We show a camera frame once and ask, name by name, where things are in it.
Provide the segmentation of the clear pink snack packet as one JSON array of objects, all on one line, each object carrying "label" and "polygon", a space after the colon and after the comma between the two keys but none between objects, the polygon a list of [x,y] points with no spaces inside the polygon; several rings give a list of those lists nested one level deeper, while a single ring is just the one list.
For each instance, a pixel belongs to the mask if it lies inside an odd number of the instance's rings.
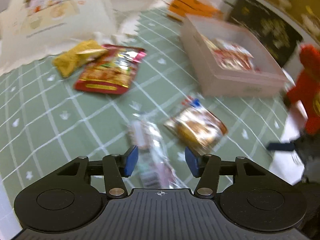
[{"label": "clear pink snack packet", "polygon": [[138,147],[138,174],[147,189],[182,189],[187,186],[170,164],[167,148],[157,125],[146,115],[135,114],[129,126],[132,144]]}]

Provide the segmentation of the brown cookie snack packet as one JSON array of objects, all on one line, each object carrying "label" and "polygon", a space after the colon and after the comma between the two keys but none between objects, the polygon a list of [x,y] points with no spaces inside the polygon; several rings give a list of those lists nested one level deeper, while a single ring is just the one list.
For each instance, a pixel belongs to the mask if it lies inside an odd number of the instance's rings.
[{"label": "brown cookie snack packet", "polygon": [[164,126],[201,155],[209,154],[228,133],[225,124],[192,96],[174,109]]}]

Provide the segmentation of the red chicken snack packet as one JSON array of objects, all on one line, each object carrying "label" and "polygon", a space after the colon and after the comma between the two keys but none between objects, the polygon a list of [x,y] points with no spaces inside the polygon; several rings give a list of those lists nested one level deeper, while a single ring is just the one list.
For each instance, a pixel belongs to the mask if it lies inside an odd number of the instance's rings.
[{"label": "red chicken snack packet", "polygon": [[82,92],[124,94],[135,79],[147,51],[111,44],[105,44],[103,48],[107,52],[85,65],[73,87]]}]

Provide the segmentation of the red round-picture snack packet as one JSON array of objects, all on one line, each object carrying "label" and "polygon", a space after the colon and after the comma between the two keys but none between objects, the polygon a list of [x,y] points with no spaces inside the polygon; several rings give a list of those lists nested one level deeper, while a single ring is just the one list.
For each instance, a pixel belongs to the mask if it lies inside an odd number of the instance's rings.
[{"label": "red round-picture snack packet", "polygon": [[204,35],[202,35],[202,39],[222,69],[236,71],[260,71],[260,69],[254,64],[253,55],[246,48],[238,45],[237,43],[222,40],[220,38],[210,40]]}]

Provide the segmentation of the yellow snack packet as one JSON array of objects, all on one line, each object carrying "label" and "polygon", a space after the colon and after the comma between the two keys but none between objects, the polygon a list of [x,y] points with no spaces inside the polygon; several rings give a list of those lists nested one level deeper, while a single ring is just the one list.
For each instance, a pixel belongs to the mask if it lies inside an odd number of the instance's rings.
[{"label": "yellow snack packet", "polygon": [[95,40],[82,41],[53,59],[52,64],[63,78],[67,78],[78,68],[101,57],[107,51]]}]

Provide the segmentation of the green checked tablecloth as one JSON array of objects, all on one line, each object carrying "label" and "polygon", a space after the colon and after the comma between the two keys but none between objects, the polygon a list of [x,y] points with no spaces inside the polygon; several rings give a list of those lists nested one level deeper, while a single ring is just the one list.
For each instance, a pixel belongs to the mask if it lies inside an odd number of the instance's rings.
[{"label": "green checked tablecloth", "polygon": [[163,125],[188,95],[199,98],[228,128],[215,154],[271,165],[264,146],[283,133],[287,112],[281,99],[202,97],[180,42],[180,26],[163,8],[142,13],[129,45],[144,48],[147,56],[130,90],[120,96],[76,91],[79,73],[62,79],[52,57],[1,77],[1,186],[10,202],[76,157],[100,160],[124,153],[130,145],[127,126],[138,113],[148,114],[158,126],[178,178],[195,188],[184,146]]}]

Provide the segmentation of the pink cardboard box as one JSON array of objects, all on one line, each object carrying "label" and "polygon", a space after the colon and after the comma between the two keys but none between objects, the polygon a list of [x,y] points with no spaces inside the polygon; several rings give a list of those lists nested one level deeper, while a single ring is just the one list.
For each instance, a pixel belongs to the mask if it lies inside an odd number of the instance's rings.
[{"label": "pink cardboard box", "polygon": [[275,59],[246,28],[187,15],[181,41],[204,96],[273,97],[288,82]]}]

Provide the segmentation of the red plush toy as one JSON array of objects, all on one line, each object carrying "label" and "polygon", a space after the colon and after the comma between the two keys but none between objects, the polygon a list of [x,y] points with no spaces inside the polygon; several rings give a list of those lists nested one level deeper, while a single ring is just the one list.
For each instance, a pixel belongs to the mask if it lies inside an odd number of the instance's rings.
[{"label": "red plush toy", "polygon": [[307,121],[304,130],[309,135],[319,133],[319,48],[311,44],[300,46],[299,59],[303,70],[292,87],[283,97],[287,108],[301,102]]}]

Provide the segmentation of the black gold patterned box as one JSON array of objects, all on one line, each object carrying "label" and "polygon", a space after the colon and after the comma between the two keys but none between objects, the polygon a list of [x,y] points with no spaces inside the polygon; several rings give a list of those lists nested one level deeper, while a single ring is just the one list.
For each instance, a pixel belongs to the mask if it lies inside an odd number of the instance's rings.
[{"label": "black gold patterned box", "polygon": [[303,37],[275,12],[256,0],[236,0],[227,22],[248,29],[284,67]]}]

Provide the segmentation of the orange package in plastic bag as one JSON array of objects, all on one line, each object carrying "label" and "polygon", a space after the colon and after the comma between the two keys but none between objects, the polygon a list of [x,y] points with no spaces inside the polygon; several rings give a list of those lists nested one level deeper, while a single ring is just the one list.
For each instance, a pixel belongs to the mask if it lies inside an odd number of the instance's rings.
[{"label": "orange package in plastic bag", "polygon": [[173,0],[168,8],[170,18],[183,21],[186,15],[223,19],[221,6],[224,0]]}]

